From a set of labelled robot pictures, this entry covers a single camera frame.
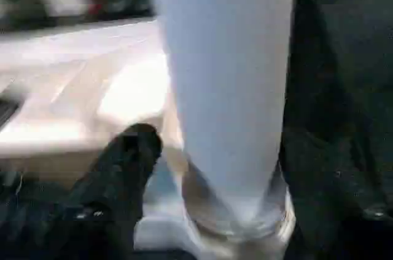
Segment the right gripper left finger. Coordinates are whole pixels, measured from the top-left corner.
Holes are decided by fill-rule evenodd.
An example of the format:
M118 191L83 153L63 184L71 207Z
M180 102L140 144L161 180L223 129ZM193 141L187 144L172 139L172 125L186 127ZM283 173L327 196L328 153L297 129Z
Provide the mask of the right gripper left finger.
M131 259L146 184L163 143L150 124L114 137L57 206L38 259Z

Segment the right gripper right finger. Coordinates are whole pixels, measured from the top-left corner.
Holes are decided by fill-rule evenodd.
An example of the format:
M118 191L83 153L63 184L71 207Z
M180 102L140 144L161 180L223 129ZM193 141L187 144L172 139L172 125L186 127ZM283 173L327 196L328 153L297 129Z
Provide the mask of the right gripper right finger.
M392 259L392 215L365 172L356 136L330 142L282 134L282 169L296 217L286 259Z

